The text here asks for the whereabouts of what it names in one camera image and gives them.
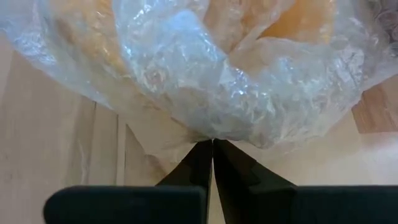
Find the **crumpled plastic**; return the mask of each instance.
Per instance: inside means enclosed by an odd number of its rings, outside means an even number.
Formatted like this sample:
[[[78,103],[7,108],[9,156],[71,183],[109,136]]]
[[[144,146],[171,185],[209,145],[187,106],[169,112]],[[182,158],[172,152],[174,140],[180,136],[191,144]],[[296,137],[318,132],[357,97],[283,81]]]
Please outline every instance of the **crumpled plastic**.
[[[37,68],[126,117],[145,150],[268,148],[325,134],[397,73],[396,3],[18,0],[0,25]]]

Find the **clear plastic bag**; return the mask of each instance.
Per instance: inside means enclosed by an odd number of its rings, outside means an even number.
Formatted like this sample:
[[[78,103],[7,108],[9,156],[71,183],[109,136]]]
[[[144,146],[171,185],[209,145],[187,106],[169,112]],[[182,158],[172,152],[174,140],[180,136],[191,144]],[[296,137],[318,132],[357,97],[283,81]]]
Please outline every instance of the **clear plastic bag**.
[[[0,25],[36,67],[128,118],[147,151],[267,148],[325,134],[398,71],[393,3],[17,0]]]

